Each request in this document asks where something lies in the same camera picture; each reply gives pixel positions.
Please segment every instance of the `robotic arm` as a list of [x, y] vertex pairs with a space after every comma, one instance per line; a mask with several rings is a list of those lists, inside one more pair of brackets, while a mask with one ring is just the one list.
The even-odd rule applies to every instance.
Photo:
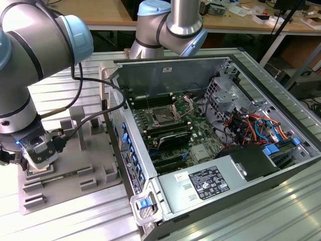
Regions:
[[[143, 1], [130, 58], [162, 57], [163, 46], [194, 55], [207, 35], [199, 7], [200, 0]], [[53, 16], [40, 0], [0, 0], [0, 165], [16, 163], [25, 170], [28, 162], [41, 169], [58, 158], [67, 140], [53, 140], [44, 130], [27, 86], [73, 68], [92, 52], [90, 31], [78, 17]], [[121, 91], [103, 80], [86, 80]], [[83, 123], [124, 104], [125, 98]]]
[[76, 16], [56, 18], [66, 41], [36, 0], [0, 1], [0, 165], [27, 160], [40, 169], [58, 158], [27, 86], [88, 58], [93, 39]]

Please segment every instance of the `blue tab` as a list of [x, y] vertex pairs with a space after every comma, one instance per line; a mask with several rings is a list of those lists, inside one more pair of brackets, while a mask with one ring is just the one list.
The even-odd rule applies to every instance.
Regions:
[[150, 198], [144, 198], [138, 202], [138, 208], [140, 210], [151, 207], [151, 206], [152, 206], [152, 202], [151, 202]]
[[136, 167], [136, 172], [137, 172], [137, 173], [140, 173], [140, 172], [141, 172], [140, 164], [137, 165], [137, 167]]
[[271, 155], [279, 151], [279, 148], [275, 144], [268, 145], [264, 148], [266, 154]]
[[134, 160], [134, 165], [136, 166], [138, 163], [138, 159], [136, 155], [133, 155], [132, 159]]
[[127, 141], [127, 138], [128, 138], [128, 133], [125, 133], [122, 138], [122, 142], [125, 143]]
[[296, 145], [296, 146], [298, 146], [298, 145], [300, 145], [300, 140], [298, 139], [298, 138], [293, 138], [293, 143]]
[[142, 183], [144, 183], [144, 182], [145, 182], [144, 174], [141, 174], [141, 175], [140, 175], [140, 180], [142, 181]]

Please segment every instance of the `desk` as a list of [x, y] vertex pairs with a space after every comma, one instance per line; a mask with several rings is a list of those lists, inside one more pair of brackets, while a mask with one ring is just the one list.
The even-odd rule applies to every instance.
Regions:
[[[266, 4], [254, 0], [249, 5], [265, 6], [270, 15], [275, 10]], [[80, 17], [90, 30], [101, 31], [135, 31], [136, 22], [132, 21], [121, 0], [62, 0], [54, 7], [65, 15], [73, 14]], [[316, 31], [302, 23], [301, 17], [293, 17], [294, 21], [287, 24], [282, 33], [277, 37], [271, 48], [267, 51], [260, 64], [265, 65], [277, 47], [287, 35], [317, 35]], [[271, 34], [272, 28], [267, 25], [257, 24], [251, 16], [240, 17], [229, 11], [225, 17], [204, 16], [204, 27], [209, 33], [234, 33], [234, 34]]]

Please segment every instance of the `orange wire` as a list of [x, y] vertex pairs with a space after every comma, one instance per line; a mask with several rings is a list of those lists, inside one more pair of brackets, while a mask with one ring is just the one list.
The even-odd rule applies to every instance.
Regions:
[[256, 141], [257, 139], [256, 139], [256, 133], [255, 133], [255, 130], [254, 130], [254, 128], [253, 128], [253, 126], [252, 126], [251, 122], [249, 121], [249, 119], [247, 119], [247, 122], [249, 123], [249, 127], [251, 128], [251, 131], [252, 131], [252, 133], [253, 133], [254, 140]]
[[245, 136], [247, 135], [247, 132], [249, 131], [249, 129], [250, 129], [250, 126], [246, 129]]
[[[271, 118], [269, 118], [269, 117], [266, 117], [266, 116], [261, 117], [261, 116], [256, 115], [256, 114], [251, 114], [250, 116], [251, 116], [251, 117], [254, 117], [254, 118], [257, 118], [257, 119], [264, 118], [264, 119], [267, 119], [267, 120], [272, 121], [272, 122], [274, 122], [274, 123], [278, 123], [277, 121], [275, 121], [275, 120], [273, 120], [273, 119], [271, 119]], [[280, 128], [280, 132], [278, 132], [278, 133], [279, 133], [284, 139], [288, 140], [288, 137], [286, 137], [286, 135], [283, 133], [283, 130], [282, 130], [281, 126], [279, 126], [279, 128]]]

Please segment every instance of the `black cable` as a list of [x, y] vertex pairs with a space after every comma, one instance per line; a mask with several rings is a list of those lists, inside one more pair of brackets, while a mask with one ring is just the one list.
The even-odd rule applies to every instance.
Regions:
[[51, 20], [51, 22], [54, 24], [55, 28], [57, 31], [60, 33], [61, 37], [64, 39], [64, 43], [66, 45], [66, 48], [69, 53], [69, 57], [71, 58], [71, 66], [75, 68], [75, 56], [74, 56], [74, 51], [72, 47], [70, 46], [70, 43], [64, 34], [64, 31], [61, 29], [60, 25], [57, 23], [57, 21], [53, 18], [52, 14], [48, 11], [48, 9], [41, 3], [39, 0], [36, 0], [36, 7], [39, 8], [47, 17]]
[[[63, 30], [61, 29], [61, 27], [59, 26], [57, 21], [54, 19], [52, 13], [42, 3], [38, 2], [38, 0], [36, 2], [36, 7], [39, 8], [44, 14], [47, 15], [47, 17], [51, 20], [51, 22], [54, 24], [54, 26], [56, 27], [56, 29], [60, 33], [61, 37], [63, 37], [64, 43], [65, 43], [65, 45], [67, 47], [67, 50], [69, 52], [69, 57], [71, 59], [71, 75], [72, 75], [72, 78], [75, 79], [74, 78], [75, 77], [75, 56], [74, 56], [74, 51], [73, 51], [72, 47], [70, 46], [67, 37], [65, 36]], [[53, 110], [53, 111], [51, 111], [49, 113], [41, 115], [41, 119], [50, 117], [50, 116], [58, 114], [58, 113], [61, 113], [61, 112], [65, 111], [65, 110], [67, 110], [68, 108], [70, 108], [77, 101], [77, 99], [80, 96], [80, 93], [81, 93], [81, 90], [82, 90], [82, 86], [83, 86], [83, 71], [82, 71], [81, 63], [79, 63], [79, 71], [80, 71], [80, 78], [78, 79], [78, 80], [80, 80], [79, 88], [78, 88], [76, 96], [71, 101], [71, 103], [69, 103], [65, 107], [62, 107], [62, 108]]]
[[318, 104], [321, 104], [321, 102], [316, 101], [315, 98], [312, 98], [312, 100], [313, 100], [314, 102], [318, 103]]
[[61, 2], [61, 1], [62, 1], [62, 0], [58, 0], [58, 1], [55, 1], [55, 2], [53, 2], [53, 3], [47, 3], [47, 5], [57, 4], [57, 3]]
[[83, 80], [84, 75], [83, 75], [81, 63], [79, 63], [78, 66], [79, 66], [79, 71], [80, 71], [79, 88], [78, 88], [77, 94], [75, 95], [74, 99], [68, 105], [66, 105], [65, 109], [69, 109], [70, 107], [73, 106], [74, 103], [76, 103], [76, 101], [78, 100], [78, 98], [80, 96], [81, 90], [82, 90], [82, 85], [84, 82], [84, 80]]
[[274, 32], [274, 30], [275, 30], [275, 27], [276, 27], [277, 23], [279, 22], [280, 16], [281, 16], [281, 11], [280, 11], [280, 13], [279, 13], [279, 16], [277, 16], [277, 20], [276, 20], [276, 23], [275, 23], [275, 25], [274, 25], [274, 28], [273, 28], [273, 30], [272, 30], [272, 32], [271, 32], [271, 35], [273, 34], [273, 32]]
[[46, 9], [46, 7], [44, 5], [42, 5], [39, 0], [36, 0], [36, 7], [38, 7], [44, 14], [47, 15], [47, 17], [51, 20], [51, 22], [55, 25], [56, 29], [58, 30], [58, 32], [60, 33], [60, 35], [63, 37], [64, 39], [64, 43], [67, 47], [67, 50], [69, 52], [69, 55], [70, 55], [70, 58], [71, 58], [71, 77], [72, 79], [74, 80], [80, 80], [81, 82], [81, 87], [82, 87], [82, 82], [83, 80], [87, 80], [87, 81], [93, 81], [93, 82], [99, 82], [99, 83], [104, 83], [104, 84], [107, 84], [111, 87], [113, 87], [114, 89], [118, 90], [122, 96], [123, 96], [123, 101], [121, 104], [115, 106], [115, 107], [112, 107], [112, 108], [109, 108], [109, 109], [106, 109], [106, 110], [102, 110], [100, 112], [97, 112], [95, 114], [92, 114], [91, 116], [85, 118], [74, 130], [73, 132], [66, 137], [66, 140], [69, 140], [74, 134], [77, 133], [77, 131], [89, 120], [101, 115], [101, 114], [105, 114], [105, 113], [108, 113], [108, 112], [111, 112], [111, 111], [114, 111], [116, 109], [119, 109], [121, 108], [122, 106], [125, 105], [126, 103], [126, 97], [125, 97], [125, 94], [123, 93], [123, 91], [117, 87], [116, 85], [112, 84], [112, 83], [109, 83], [107, 81], [104, 81], [104, 80], [100, 80], [100, 79], [95, 79], [95, 78], [84, 78], [83, 77], [83, 70], [82, 70], [82, 65], [81, 63], [79, 63], [79, 70], [80, 70], [80, 77], [76, 77], [75, 76], [75, 56], [74, 56], [74, 51], [67, 39], [67, 37], [65, 36], [63, 30], [61, 29], [61, 27], [59, 26], [59, 24], [56, 22], [56, 20], [54, 19], [54, 17], [51, 15], [51, 13]]
[[107, 84], [107, 85], [113, 87], [114, 89], [118, 90], [118, 91], [121, 93], [121, 95], [122, 95], [122, 97], [123, 97], [123, 100], [122, 100], [122, 102], [121, 102], [119, 105], [117, 105], [117, 106], [115, 106], [115, 107], [102, 110], [102, 111], [100, 111], [100, 112], [97, 112], [97, 113], [92, 114], [91, 116], [85, 118], [85, 119], [72, 131], [72, 133], [71, 133], [69, 136], [66, 137], [67, 140], [69, 140], [74, 134], [76, 134], [77, 131], [78, 131], [87, 121], [90, 121], [91, 119], [93, 119], [93, 118], [95, 118], [95, 117], [97, 117], [97, 116], [99, 116], [99, 115], [101, 115], [101, 114], [105, 114], [105, 113], [109, 113], [109, 112], [111, 112], [111, 111], [117, 110], [117, 109], [123, 107], [123, 106], [126, 104], [125, 94], [124, 94], [124, 93], [121, 91], [121, 89], [120, 89], [119, 87], [117, 87], [116, 85], [114, 85], [114, 84], [112, 84], [112, 83], [109, 83], [109, 82], [107, 82], [107, 81], [104, 81], [104, 80], [94, 79], [94, 78], [84, 78], [84, 80], [94, 81], [94, 82], [99, 82], [99, 83], [104, 83], [104, 84]]

